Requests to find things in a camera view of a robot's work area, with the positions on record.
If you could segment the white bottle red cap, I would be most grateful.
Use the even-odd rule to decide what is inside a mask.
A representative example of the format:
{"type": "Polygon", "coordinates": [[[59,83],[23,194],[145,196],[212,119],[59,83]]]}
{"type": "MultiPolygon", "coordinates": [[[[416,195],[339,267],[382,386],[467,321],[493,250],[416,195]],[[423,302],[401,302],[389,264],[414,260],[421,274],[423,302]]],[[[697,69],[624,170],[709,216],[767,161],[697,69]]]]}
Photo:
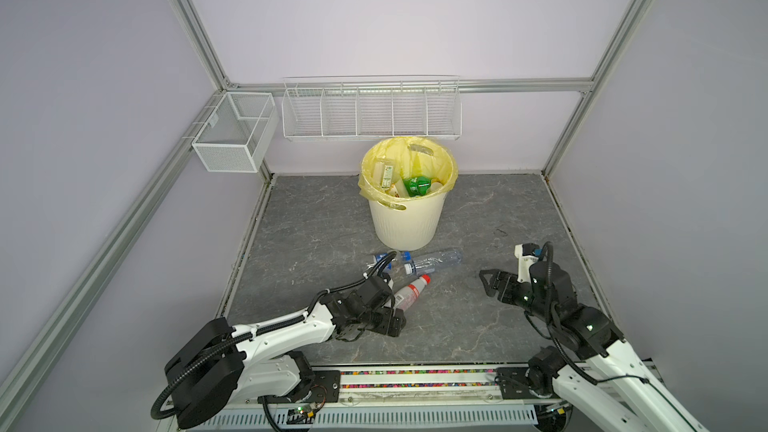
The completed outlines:
{"type": "Polygon", "coordinates": [[[399,310],[408,310],[420,297],[423,290],[431,282],[429,275],[422,275],[413,282],[402,287],[395,293],[394,308],[399,310]]]}

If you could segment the green soda bottle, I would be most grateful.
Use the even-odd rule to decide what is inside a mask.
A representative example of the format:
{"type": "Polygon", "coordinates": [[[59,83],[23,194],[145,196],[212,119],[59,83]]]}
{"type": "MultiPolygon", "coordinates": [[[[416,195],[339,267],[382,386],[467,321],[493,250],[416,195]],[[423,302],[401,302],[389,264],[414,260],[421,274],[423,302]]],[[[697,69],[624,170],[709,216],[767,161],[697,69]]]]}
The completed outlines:
{"type": "Polygon", "coordinates": [[[432,179],[426,176],[414,176],[404,180],[409,197],[422,197],[429,193],[432,179]]]}

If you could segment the clear bottle red white label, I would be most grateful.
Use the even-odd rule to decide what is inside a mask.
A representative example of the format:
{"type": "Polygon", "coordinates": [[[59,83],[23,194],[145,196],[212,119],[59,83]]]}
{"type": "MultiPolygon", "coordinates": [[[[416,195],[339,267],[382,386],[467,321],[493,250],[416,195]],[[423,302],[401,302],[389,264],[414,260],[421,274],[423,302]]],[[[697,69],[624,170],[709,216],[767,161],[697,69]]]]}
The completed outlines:
{"type": "Polygon", "coordinates": [[[393,179],[390,187],[386,190],[389,196],[395,198],[410,198],[411,194],[406,185],[406,182],[402,178],[393,179]]]}

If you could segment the clear bottle green label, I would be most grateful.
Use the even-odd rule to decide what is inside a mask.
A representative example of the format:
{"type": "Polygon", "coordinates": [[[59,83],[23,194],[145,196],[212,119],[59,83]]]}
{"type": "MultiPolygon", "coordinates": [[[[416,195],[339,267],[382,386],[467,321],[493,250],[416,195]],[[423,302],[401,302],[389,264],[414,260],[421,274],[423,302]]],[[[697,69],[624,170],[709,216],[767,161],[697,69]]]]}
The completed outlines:
{"type": "Polygon", "coordinates": [[[374,162],[373,183],[383,190],[391,188],[395,173],[396,163],[391,159],[377,159],[374,162]]]}

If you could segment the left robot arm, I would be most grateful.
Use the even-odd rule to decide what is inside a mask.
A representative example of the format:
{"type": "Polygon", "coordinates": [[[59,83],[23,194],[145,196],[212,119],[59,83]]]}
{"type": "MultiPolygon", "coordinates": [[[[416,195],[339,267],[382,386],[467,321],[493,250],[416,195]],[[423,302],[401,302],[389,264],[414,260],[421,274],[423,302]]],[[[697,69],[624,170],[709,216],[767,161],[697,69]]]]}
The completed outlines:
{"type": "Polygon", "coordinates": [[[154,420],[173,417],[186,430],[217,415],[231,401],[308,397],[315,373],[302,348],[363,334],[397,337],[405,327],[387,279],[373,273],[318,292],[310,303],[275,319],[232,325],[206,323],[165,365],[167,381],[150,408],[154,420]]]}

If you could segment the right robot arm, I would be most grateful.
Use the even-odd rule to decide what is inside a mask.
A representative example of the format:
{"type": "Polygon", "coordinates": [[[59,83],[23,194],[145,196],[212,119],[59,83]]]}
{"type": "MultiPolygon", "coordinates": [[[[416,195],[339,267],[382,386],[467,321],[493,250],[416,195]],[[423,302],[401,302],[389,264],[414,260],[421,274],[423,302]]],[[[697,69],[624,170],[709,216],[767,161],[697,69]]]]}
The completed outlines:
{"type": "Polygon", "coordinates": [[[556,396],[604,431],[702,431],[602,311],[580,303],[570,275],[535,261],[517,273],[479,274],[485,292],[547,329],[550,346],[528,362],[528,387],[556,396]]]}

